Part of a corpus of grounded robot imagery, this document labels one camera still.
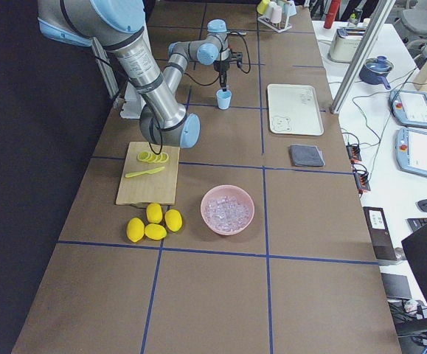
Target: yellow plastic utensil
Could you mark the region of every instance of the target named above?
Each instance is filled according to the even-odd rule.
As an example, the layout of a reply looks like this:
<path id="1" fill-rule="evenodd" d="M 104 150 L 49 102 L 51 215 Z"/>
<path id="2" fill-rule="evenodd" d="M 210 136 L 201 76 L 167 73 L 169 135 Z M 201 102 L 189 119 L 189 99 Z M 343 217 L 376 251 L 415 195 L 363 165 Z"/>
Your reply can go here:
<path id="1" fill-rule="evenodd" d="M 166 168 L 166 167 L 162 166 L 162 167 L 151 168 L 150 170 L 144 170 L 144 171 L 139 171 L 139 172 L 126 173 L 125 174 L 125 178 L 136 177 L 136 176 L 144 175 L 146 173 L 149 174 L 149 175 L 152 175 L 154 173 L 161 172 L 164 168 Z"/>

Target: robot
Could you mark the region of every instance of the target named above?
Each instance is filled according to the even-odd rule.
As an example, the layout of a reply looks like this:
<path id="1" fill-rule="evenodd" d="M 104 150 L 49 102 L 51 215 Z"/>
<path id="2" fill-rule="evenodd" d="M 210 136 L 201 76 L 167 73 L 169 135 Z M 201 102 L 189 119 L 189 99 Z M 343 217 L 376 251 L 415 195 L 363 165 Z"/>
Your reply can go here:
<path id="1" fill-rule="evenodd" d="M 242 53 L 229 48 L 225 22 L 217 19 L 208 23 L 202 41 L 171 44 L 161 72 L 143 40 L 142 0 L 38 0 L 38 21 L 47 38 L 75 46 L 91 46 L 97 38 L 115 55 L 146 102 L 139 119 L 142 135 L 157 145 L 191 148 L 198 141 L 200 119 L 174 97 L 190 60 L 213 64 L 223 90 L 229 64 L 240 67 L 242 61 Z"/>

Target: blue pot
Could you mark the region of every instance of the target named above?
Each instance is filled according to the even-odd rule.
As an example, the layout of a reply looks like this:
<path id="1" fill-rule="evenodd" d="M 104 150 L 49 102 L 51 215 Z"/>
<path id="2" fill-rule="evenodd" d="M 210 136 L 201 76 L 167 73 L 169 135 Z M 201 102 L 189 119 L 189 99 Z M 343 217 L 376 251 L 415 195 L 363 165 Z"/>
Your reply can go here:
<path id="1" fill-rule="evenodd" d="M 390 90 L 389 81 L 386 77 L 393 69 L 393 64 L 384 56 L 367 59 L 359 73 L 359 77 L 365 83 L 371 85 L 383 84 L 387 90 Z"/>

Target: brown table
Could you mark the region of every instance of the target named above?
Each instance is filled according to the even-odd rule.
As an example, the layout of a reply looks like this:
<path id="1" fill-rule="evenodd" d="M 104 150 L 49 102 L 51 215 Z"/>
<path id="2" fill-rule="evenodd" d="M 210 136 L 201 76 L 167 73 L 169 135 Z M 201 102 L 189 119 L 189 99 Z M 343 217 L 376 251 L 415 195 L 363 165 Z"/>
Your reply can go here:
<path id="1" fill-rule="evenodd" d="M 206 34 L 224 18 L 247 30 L 251 73 L 232 68 L 232 107 L 216 87 L 184 77 L 177 98 L 201 118 L 198 144 L 182 150 L 175 208 L 184 228 L 130 243 L 144 210 L 114 200 L 137 122 L 113 110 L 55 247 L 14 353 L 400 353 L 308 10 L 278 34 L 254 6 L 160 2 L 150 21 L 162 66 L 167 45 Z M 231 37 L 235 50 L 243 50 Z M 199 80 L 212 68 L 189 67 Z M 269 83 L 316 88 L 325 133 L 268 130 Z M 291 165 L 288 146 L 318 145 L 325 167 Z M 201 220 L 204 193 L 234 184 L 254 199 L 242 233 L 221 237 Z"/>

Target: white table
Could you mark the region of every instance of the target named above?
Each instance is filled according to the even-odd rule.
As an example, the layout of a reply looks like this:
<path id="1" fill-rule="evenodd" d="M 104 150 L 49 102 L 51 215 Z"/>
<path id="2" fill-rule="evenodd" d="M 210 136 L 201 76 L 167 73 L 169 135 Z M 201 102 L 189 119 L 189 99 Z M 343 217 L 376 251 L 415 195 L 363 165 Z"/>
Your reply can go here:
<path id="1" fill-rule="evenodd" d="M 333 96 L 338 91 L 339 82 L 342 81 L 349 64 L 332 62 L 328 58 L 327 53 L 336 28 L 345 25 L 342 22 L 335 22 L 331 29 L 325 29 L 323 28 L 323 21 L 313 22 Z M 384 24 L 370 58 L 375 58 L 378 55 L 386 56 L 394 64 L 395 67 L 389 73 L 387 79 L 389 82 L 394 80 L 391 83 L 392 88 L 400 88 L 398 84 L 405 81 L 408 74 L 415 68 L 415 64 L 391 24 Z M 412 78 L 417 73 L 418 69 L 413 72 Z M 404 88 L 415 90 L 412 84 L 407 84 Z M 401 247 L 402 239 L 412 233 L 406 219 L 427 217 L 427 213 L 421 212 L 416 205 L 417 201 L 427 199 L 427 178 L 403 172 L 398 167 L 395 158 L 395 135 L 401 126 L 390 115 L 388 91 L 385 90 L 383 85 L 373 86 L 363 82 L 354 83 L 339 113 L 339 122 L 343 131 L 354 133 L 359 138 L 360 143 L 366 142 L 371 145 L 377 143 L 377 137 L 366 128 L 364 117 L 352 102 L 353 97 L 367 96 L 375 92 L 383 93 L 368 98 L 355 99 L 367 115 L 369 126 L 379 136 L 383 131 L 377 157 L 375 157 L 377 147 L 361 147 L 363 164 L 369 171 L 372 171 L 369 183 L 371 192 L 363 194 L 361 204 L 363 207 L 383 208 L 393 246 Z M 356 142 L 351 136 L 349 136 L 349 140 L 350 143 Z M 381 271 L 383 273 L 407 276 L 412 297 L 425 301 L 407 262 L 402 262 L 398 265 L 382 266 Z"/>

